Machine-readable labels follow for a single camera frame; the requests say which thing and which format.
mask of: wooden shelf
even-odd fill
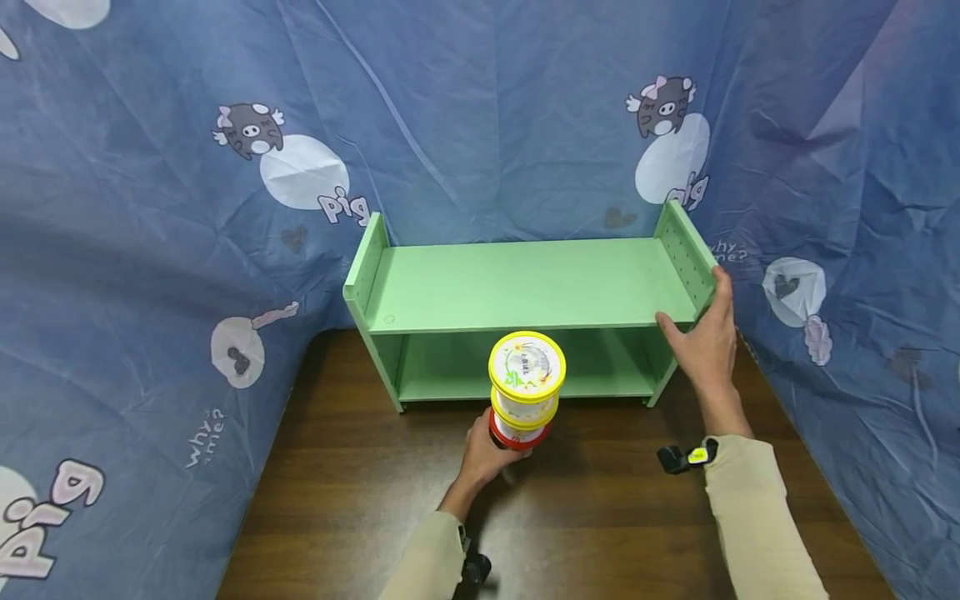
[[[396,379],[401,402],[490,396],[487,359],[509,331],[420,333],[406,336]],[[562,395],[652,396],[658,376],[644,349],[642,331],[622,329],[544,330],[567,362]]]
[[[386,249],[365,319],[370,333],[628,327],[658,310],[697,314],[660,240],[575,240]]]
[[[344,298],[397,410],[489,397],[490,350],[535,329],[567,357],[563,396],[656,402],[676,368],[657,311],[692,324],[713,256],[677,203],[652,238],[391,248],[374,213]]]

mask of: beige sleeve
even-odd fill
[[[707,494],[738,600],[828,598],[786,504],[774,449],[740,436],[706,466]]]
[[[414,530],[379,600],[450,600],[466,557],[457,517],[431,513]]]

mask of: stacked containers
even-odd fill
[[[502,445],[529,450],[550,432],[560,407],[566,359],[560,347],[536,331],[500,339],[490,353],[490,430]]]

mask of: blue curtain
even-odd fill
[[[404,245],[640,236],[671,198],[897,594],[953,598],[958,19],[4,3],[0,599],[214,595],[372,211]]]

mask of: cartoon pig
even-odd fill
[[[636,113],[636,123],[640,127],[640,136],[667,135],[678,132],[684,123],[686,108],[693,102],[693,93],[697,86],[689,77],[671,77],[662,75],[640,92],[627,97],[627,110]]]
[[[218,131],[213,139],[221,146],[230,146],[245,160],[253,155],[265,155],[276,148],[283,150],[283,113],[261,104],[238,104],[220,107]]]

